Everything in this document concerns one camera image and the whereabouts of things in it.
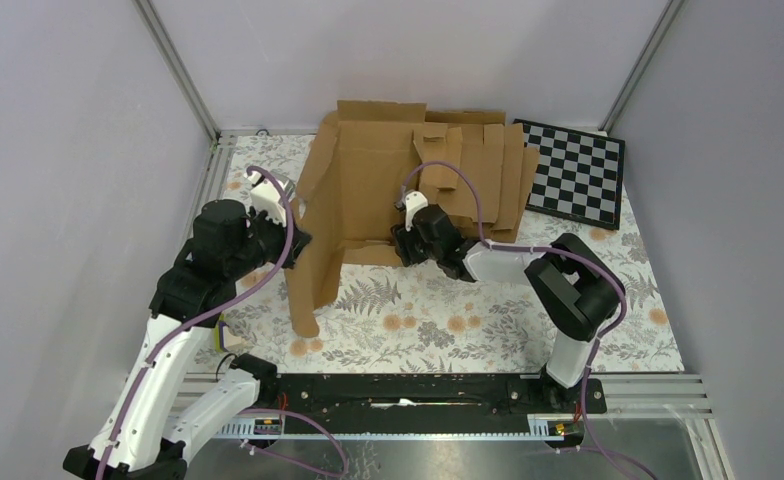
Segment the brown cardboard box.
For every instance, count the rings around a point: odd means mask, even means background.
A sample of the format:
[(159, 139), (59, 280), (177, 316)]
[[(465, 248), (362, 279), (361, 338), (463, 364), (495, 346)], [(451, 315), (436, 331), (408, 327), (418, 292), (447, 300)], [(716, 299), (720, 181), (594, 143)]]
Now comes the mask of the brown cardboard box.
[(403, 221), (401, 192), (416, 188), (422, 163), (461, 156), (461, 129), (427, 116), (423, 103), (340, 100), (322, 120), (293, 202), (312, 237), (286, 273), (297, 335), (318, 336), (315, 312), (336, 300), (343, 264), (400, 266), (391, 229)]

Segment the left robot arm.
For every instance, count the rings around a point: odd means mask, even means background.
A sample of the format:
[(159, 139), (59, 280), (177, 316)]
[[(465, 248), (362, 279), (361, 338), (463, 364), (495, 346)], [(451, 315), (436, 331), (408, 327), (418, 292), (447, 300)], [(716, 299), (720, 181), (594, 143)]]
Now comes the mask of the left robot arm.
[(80, 479), (182, 479), (202, 447), (234, 416), (279, 398), (276, 366), (250, 354), (232, 361), (216, 386), (175, 422), (172, 406), (220, 314), (242, 300), (237, 281), (270, 263), (292, 267), (311, 237), (282, 200), (215, 200), (157, 282), (134, 369), (99, 433), (71, 448), (64, 471)]

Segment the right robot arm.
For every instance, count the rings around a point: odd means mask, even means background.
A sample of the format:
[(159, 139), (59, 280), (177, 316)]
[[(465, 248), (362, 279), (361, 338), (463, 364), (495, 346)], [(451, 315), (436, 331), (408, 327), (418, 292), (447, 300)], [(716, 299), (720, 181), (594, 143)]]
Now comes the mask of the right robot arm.
[(543, 402), (557, 412), (575, 405), (596, 344), (626, 312), (625, 288), (616, 275), (574, 234), (545, 247), (481, 241), (464, 236), (435, 204), (396, 207), (403, 221), (391, 233), (404, 266), (433, 261), (454, 280), (533, 289), (557, 329), (544, 367)]

